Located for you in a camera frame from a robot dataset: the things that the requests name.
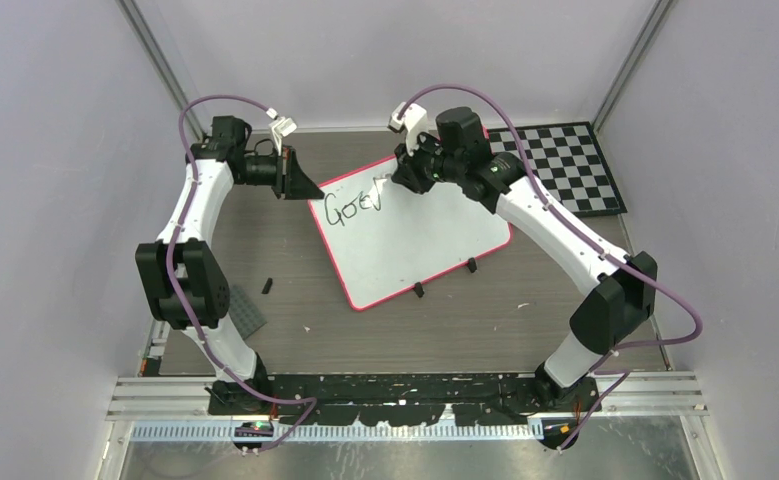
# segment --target whiteboard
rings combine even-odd
[[[392,183],[395,157],[320,185],[324,200],[310,200],[348,303],[365,310],[461,267],[510,242],[501,217],[437,183],[417,195]]]

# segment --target black and white checkered pattern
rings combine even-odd
[[[625,204],[589,123],[522,127],[522,147],[542,185],[578,217],[624,213]],[[492,152],[513,152],[516,142],[504,129],[489,131]]]

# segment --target white wall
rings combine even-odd
[[[680,2],[602,133],[636,247],[704,315],[671,353],[731,478],[779,479],[779,1]],[[691,329],[668,301],[657,317]]]
[[[139,1],[188,96],[256,97],[307,128],[385,127],[441,82],[482,89],[522,123],[591,120],[653,3]],[[424,100],[457,104],[495,117],[464,94]]]
[[[181,186],[164,92],[114,1],[0,2],[0,479],[93,475]]]

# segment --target white connector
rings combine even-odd
[[[404,108],[407,102],[402,102],[398,105],[398,108],[392,112],[392,116],[389,118],[389,130],[395,133],[401,133],[404,130],[407,131],[407,137],[405,144],[407,146],[407,153],[412,155],[413,152],[418,149],[418,135],[427,131],[427,110],[413,103],[404,112],[401,119],[398,119],[398,114],[401,113],[401,109]]]
[[[271,130],[271,141],[274,142],[274,148],[277,149],[277,153],[281,153],[283,152],[283,137],[294,132],[298,125],[291,118],[278,116],[268,124],[268,128]]]

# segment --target purple cable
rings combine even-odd
[[[524,164],[524,168],[527,171],[527,176],[530,179],[530,186],[533,188],[533,192],[536,194],[536,196],[542,199],[543,208],[551,212],[551,214],[554,215],[554,217],[557,218],[557,220],[559,220],[564,227],[566,227],[570,232],[572,232],[578,238],[580,238],[583,241],[583,243],[585,243],[589,248],[591,248],[596,253],[598,253],[599,256],[604,255],[604,249],[600,245],[598,245],[594,240],[586,236],[586,234],[580,231],[580,229],[578,229],[574,224],[572,224],[572,222],[570,222],[569,219],[567,219],[562,214],[562,212],[559,211],[559,207],[551,203],[551,201],[543,193],[542,187],[539,186],[538,180],[536,179],[536,171],[533,169],[533,165],[530,164],[530,160],[527,158],[527,154],[525,153],[524,148],[521,148],[522,143],[521,143],[521,138],[519,137],[519,132],[516,131],[516,127],[513,125],[513,122],[510,121],[510,118],[507,116],[507,113],[504,112],[504,110],[501,107],[499,107],[498,104],[496,104],[495,101],[485,93],[477,89],[467,87],[465,85],[457,85],[457,84],[450,84],[450,83],[440,83],[437,85],[432,85],[430,87],[425,88],[424,90],[421,90],[420,92],[413,95],[412,98],[407,100],[407,103],[405,103],[403,108],[401,108],[401,110],[398,112],[397,119],[401,120],[401,118],[403,118],[404,116],[404,113],[407,111],[408,108],[410,108],[410,105],[415,103],[416,100],[435,90],[460,90],[462,92],[470,93],[476,96],[477,98],[483,100],[484,102],[488,103],[489,106],[492,107],[492,109],[498,113],[498,115],[501,117],[501,120],[503,120],[504,123],[507,125],[507,129],[510,131],[510,134],[513,136],[513,140],[515,140],[516,145],[518,145],[519,158],[521,158],[522,163]],[[631,276],[636,277],[643,283],[650,285],[655,290],[659,291],[663,295],[672,299],[672,301],[674,301],[675,303],[680,305],[684,310],[686,310],[686,312],[692,316],[692,320],[695,322],[695,329],[689,335],[685,335],[679,338],[672,338],[668,340],[642,340],[636,342],[625,342],[618,345],[618,350],[623,350],[625,348],[634,348],[634,347],[677,345],[680,343],[686,343],[695,340],[696,338],[698,338],[699,335],[701,335],[701,331],[704,328],[704,324],[701,320],[701,315],[699,315],[698,312],[695,311],[695,308],[692,305],[690,305],[689,302],[684,300],[683,297],[681,297],[671,289],[667,288],[666,286],[658,283],[654,279],[643,274],[639,270],[636,270],[630,265],[621,262],[619,259],[613,257],[612,255],[606,256],[606,259],[609,260],[610,263],[612,263],[616,267],[624,270]],[[609,358],[611,353],[612,352],[607,353],[607,355],[602,357],[601,360],[599,360],[595,365],[592,366],[590,371],[595,370],[602,363],[604,363],[604,361],[607,360],[607,358]]]
[[[595,413],[596,410],[598,410],[598,407],[601,406],[601,401],[607,398],[607,395],[609,395],[610,392],[615,390],[616,387],[618,387],[619,385],[622,384],[622,382],[625,381],[628,375],[630,375],[630,370],[622,370],[619,372],[604,372],[605,375],[613,375],[616,373],[621,373],[622,376],[619,377],[618,380],[613,382],[613,384],[610,385],[610,388],[604,390],[604,393],[598,396],[598,398],[595,400],[595,403],[593,403],[592,406],[589,407],[589,410],[586,411],[586,415],[584,415],[583,418],[580,419],[580,422],[578,422],[574,430],[572,430],[572,433],[570,433],[569,436],[566,437],[565,440],[563,440],[563,443],[560,444],[559,447],[557,447],[558,451],[562,452],[566,447],[569,446],[570,443],[572,443],[572,440],[574,440],[574,437],[576,437],[578,432],[580,432],[580,429],[583,428],[584,425],[586,425],[586,421],[589,420],[589,417],[591,417],[592,414]]]
[[[298,420],[295,421],[295,423],[292,425],[292,427],[286,431],[283,435],[280,436],[277,440],[274,440],[273,442],[264,445],[262,448],[259,449],[260,452],[264,452],[266,450],[271,450],[272,448],[280,445],[280,443],[289,435],[292,434],[292,432],[295,431],[296,428],[298,428],[301,423],[309,416],[310,413],[312,413],[313,409],[315,408],[316,404],[318,403],[318,400],[315,397],[308,397],[308,398],[302,398],[297,400],[285,400],[285,399],[279,399],[274,397],[269,397],[268,395],[265,395],[263,393],[260,393],[253,388],[251,388],[250,385],[245,383],[241,378],[239,378],[238,375],[233,373],[233,370],[230,369],[227,365],[224,365],[221,360],[218,359],[218,357],[215,356],[215,353],[213,353],[212,349],[209,347],[209,344],[206,341],[206,334],[203,332],[203,328],[201,328],[201,323],[198,321],[197,315],[195,315],[195,311],[192,309],[192,306],[189,304],[189,300],[186,298],[186,294],[183,292],[183,289],[180,287],[180,282],[177,279],[177,273],[174,270],[174,247],[177,244],[177,238],[180,236],[180,230],[183,226],[183,222],[186,221],[186,216],[189,214],[189,208],[192,205],[192,200],[195,198],[195,191],[198,188],[198,166],[195,163],[195,156],[192,154],[191,146],[189,145],[189,139],[186,138],[186,132],[183,129],[183,123],[186,119],[186,113],[195,105],[203,102],[207,102],[209,100],[236,100],[239,102],[244,102],[251,104],[260,110],[266,112],[268,111],[268,107],[265,105],[256,102],[254,100],[251,100],[249,98],[240,97],[237,95],[209,95],[206,97],[201,97],[196,100],[193,100],[189,102],[188,105],[186,105],[186,108],[184,108],[180,112],[180,118],[178,119],[178,127],[180,129],[180,141],[183,142],[183,148],[186,150],[186,157],[189,159],[189,164],[192,166],[192,185],[189,188],[189,195],[186,197],[186,203],[183,204],[183,209],[180,211],[180,216],[177,218],[177,225],[174,226],[174,232],[171,234],[171,240],[168,242],[168,249],[165,251],[165,269],[166,273],[168,274],[168,279],[171,281],[171,286],[174,288],[174,293],[177,294],[177,298],[180,299],[180,304],[183,305],[183,309],[186,311],[186,315],[189,316],[189,321],[192,322],[192,326],[195,328],[195,332],[198,335],[198,339],[201,342],[201,345],[203,346],[203,350],[206,353],[207,358],[219,369],[224,371],[224,373],[227,374],[230,378],[233,379],[234,382],[236,382],[240,387],[242,387],[246,392],[250,393],[254,397],[264,400],[266,402],[276,403],[278,405],[303,405],[303,404],[309,404],[307,409],[304,411],[303,414],[298,418]]]

